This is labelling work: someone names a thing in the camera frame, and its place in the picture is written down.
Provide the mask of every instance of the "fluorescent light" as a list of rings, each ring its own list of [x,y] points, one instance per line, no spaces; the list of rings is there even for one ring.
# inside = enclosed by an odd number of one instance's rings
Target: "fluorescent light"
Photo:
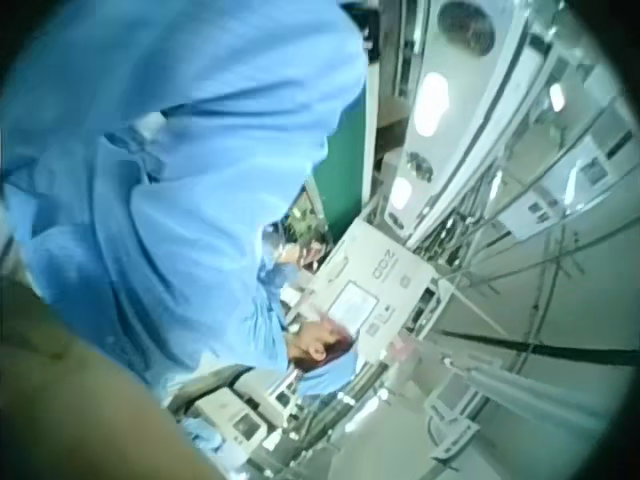
[[[493,177],[493,182],[491,182],[491,191],[489,192],[489,201],[496,198],[498,194],[498,189],[500,188],[500,184],[502,183],[502,170],[498,170],[496,172],[496,176]]]
[[[391,187],[391,205],[396,210],[402,210],[411,198],[413,187],[411,182],[404,177],[396,177]]]
[[[362,407],[362,410],[356,413],[355,416],[351,419],[351,421],[344,426],[344,431],[347,433],[353,432],[356,428],[358,428],[358,425],[360,425],[360,423],[362,423],[362,421],[367,416],[375,412],[375,410],[378,408],[379,405],[380,405],[380,398],[378,397],[371,398],[367,403],[364,404],[364,407]]]
[[[562,91],[562,85],[554,83],[549,87],[549,98],[551,99],[551,107],[554,112],[559,112],[567,104],[567,100],[564,98],[564,92]]]
[[[423,137],[431,137],[449,109],[449,82],[436,72],[425,75],[416,96],[413,121]]]
[[[567,182],[567,188],[564,191],[564,205],[571,205],[573,199],[576,196],[576,177],[578,176],[578,165],[573,167],[569,174],[569,181]]]

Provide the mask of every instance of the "hair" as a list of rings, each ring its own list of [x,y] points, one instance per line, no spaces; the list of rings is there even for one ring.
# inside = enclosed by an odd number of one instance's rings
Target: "hair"
[[[354,344],[355,339],[345,330],[344,332],[342,332],[342,335],[338,340],[333,343],[324,345],[324,349],[326,352],[324,360],[318,362],[310,357],[298,358],[294,360],[294,365],[298,370],[301,370],[304,373],[312,372],[313,370],[324,367],[325,365],[342,357],[353,348]]]

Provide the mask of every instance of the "round vent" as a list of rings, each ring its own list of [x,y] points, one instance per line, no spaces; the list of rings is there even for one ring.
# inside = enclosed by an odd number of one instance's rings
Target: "round vent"
[[[488,55],[496,43],[491,18],[472,3],[444,5],[438,13],[438,28],[449,42],[478,57]]]

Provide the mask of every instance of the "green wall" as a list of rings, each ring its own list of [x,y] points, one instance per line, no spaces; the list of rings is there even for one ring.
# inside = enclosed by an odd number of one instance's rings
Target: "green wall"
[[[329,138],[329,153],[313,174],[329,231],[337,243],[361,211],[365,92],[344,112]]]

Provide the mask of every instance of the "sleeve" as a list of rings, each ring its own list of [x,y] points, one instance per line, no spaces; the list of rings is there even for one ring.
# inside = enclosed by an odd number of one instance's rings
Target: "sleeve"
[[[219,58],[194,72],[192,90],[205,100],[166,111],[148,150],[159,181],[131,198],[161,275],[193,315],[224,319],[251,314],[262,230],[326,156],[366,72],[360,34],[335,3],[248,3],[207,27]]]
[[[270,345],[271,327],[237,322],[260,316],[261,232],[324,159],[327,136],[363,88],[360,33],[334,0],[69,5],[5,89],[3,129],[28,146],[14,158],[162,111],[166,124],[144,152],[104,138],[96,152],[96,177],[140,156],[160,166],[154,182],[136,179],[130,190],[120,180],[131,169],[120,169],[111,177],[119,191],[101,205],[107,176],[93,186],[95,229],[108,232],[101,255],[120,303],[177,356],[210,338]]]

